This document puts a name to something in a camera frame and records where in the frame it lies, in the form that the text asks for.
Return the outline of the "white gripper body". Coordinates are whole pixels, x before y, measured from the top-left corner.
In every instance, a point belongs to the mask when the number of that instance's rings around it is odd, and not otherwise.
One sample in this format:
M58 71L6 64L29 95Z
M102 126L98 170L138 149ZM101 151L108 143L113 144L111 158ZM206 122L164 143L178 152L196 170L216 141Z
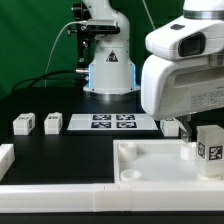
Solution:
M151 55L144 63L141 105L155 120L224 107L224 66L209 57L170 61Z

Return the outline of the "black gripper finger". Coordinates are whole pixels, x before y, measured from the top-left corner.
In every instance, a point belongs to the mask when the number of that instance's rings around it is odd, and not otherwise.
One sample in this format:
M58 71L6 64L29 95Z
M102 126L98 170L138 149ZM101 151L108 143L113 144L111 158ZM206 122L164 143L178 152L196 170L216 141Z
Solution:
M188 117L187 116L177 117L177 121L179 122L181 139L186 143L190 142L192 129L188 123Z

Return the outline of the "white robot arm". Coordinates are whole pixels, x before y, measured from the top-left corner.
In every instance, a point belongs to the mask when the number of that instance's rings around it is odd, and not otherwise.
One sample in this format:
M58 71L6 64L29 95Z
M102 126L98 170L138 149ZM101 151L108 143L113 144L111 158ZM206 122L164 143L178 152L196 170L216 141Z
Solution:
M82 1L89 29L120 30L96 37L86 92L110 99L139 90L143 110L155 120L224 107L224 0L185 0L182 16L146 36L151 55L140 85L129 58L129 21L109 0Z

